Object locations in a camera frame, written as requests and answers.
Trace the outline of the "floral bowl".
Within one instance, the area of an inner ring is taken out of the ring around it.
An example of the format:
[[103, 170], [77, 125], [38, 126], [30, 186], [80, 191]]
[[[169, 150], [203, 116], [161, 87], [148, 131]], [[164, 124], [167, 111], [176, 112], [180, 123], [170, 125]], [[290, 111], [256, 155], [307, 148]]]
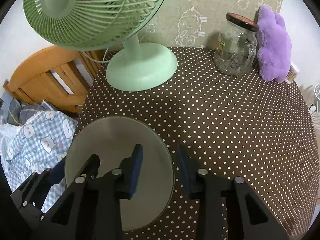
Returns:
[[74, 137], [65, 162], [66, 184], [71, 185], [92, 154], [99, 156], [98, 176], [102, 177], [130, 157], [136, 144], [143, 147], [143, 162], [135, 194], [130, 200], [120, 201], [124, 231], [141, 229], [154, 222], [171, 199], [174, 190], [172, 158], [158, 134], [133, 118], [101, 118]]

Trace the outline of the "blue checked blanket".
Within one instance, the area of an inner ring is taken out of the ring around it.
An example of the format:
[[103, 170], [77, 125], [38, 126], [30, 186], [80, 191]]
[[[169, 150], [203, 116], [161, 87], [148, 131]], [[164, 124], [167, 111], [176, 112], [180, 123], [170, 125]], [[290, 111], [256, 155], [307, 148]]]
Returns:
[[11, 191], [66, 156], [76, 125], [53, 107], [11, 100], [1, 112], [1, 164]]

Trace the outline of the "brown polka dot tablecloth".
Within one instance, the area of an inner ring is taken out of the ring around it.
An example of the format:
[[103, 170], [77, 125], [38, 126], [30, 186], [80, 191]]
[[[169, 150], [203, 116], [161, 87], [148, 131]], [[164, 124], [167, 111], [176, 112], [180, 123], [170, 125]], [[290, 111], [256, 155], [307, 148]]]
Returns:
[[189, 156], [215, 175], [244, 178], [290, 238], [310, 225], [319, 188], [319, 156], [309, 109], [295, 83], [266, 82], [252, 68], [223, 75], [214, 52], [174, 47], [175, 75], [144, 92], [120, 92], [95, 78], [77, 131], [108, 115], [150, 126], [175, 154]]

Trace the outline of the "wooden chair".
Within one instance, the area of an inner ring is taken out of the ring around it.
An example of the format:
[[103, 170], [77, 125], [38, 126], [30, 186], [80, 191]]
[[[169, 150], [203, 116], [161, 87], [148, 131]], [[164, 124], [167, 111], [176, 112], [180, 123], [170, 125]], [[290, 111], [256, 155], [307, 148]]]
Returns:
[[61, 111], [79, 114], [82, 111], [89, 83], [77, 69], [80, 60], [89, 77], [95, 79], [101, 68], [103, 52], [69, 50], [51, 46], [23, 61], [11, 79], [3, 83], [10, 96], [26, 103], [53, 104]]

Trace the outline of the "white standing fan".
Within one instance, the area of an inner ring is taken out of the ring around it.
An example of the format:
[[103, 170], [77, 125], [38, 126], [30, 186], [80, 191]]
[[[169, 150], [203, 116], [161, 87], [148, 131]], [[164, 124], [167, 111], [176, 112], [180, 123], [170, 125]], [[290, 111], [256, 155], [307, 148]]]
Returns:
[[319, 112], [319, 83], [306, 87], [303, 97], [310, 113]]

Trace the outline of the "green desk fan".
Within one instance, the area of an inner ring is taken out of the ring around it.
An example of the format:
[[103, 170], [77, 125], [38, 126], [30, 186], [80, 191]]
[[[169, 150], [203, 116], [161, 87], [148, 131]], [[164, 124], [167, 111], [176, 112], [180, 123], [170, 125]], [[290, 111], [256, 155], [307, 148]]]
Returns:
[[106, 79], [115, 89], [137, 92], [167, 82], [178, 62], [157, 43], [141, 43], [138, 33], [164, 0], [23, 0], [30, 26], [48, 42], [71, 50], [102, 50], [122, 44], [109, 61]]

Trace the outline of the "purple plush toy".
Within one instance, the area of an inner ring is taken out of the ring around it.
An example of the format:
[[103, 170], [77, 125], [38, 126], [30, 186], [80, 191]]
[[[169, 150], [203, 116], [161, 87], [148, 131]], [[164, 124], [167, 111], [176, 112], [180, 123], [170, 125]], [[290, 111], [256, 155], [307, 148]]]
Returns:
[[284, 19], [267, 6], [258, 10], [259, 74], [265, 81], [285, 81], [291, 66], [292, 43]]

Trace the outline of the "glass jar black lid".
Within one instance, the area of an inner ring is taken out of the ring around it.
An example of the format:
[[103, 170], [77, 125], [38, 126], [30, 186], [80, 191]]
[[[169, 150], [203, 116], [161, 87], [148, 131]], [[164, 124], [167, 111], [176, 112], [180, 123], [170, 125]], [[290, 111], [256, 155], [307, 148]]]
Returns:
[[214, 62], [220, 72], [240, 76], [250, 71], [257, 53], [259, 27], [252, 20], [228, 12], [226, 24], [219, 32]]

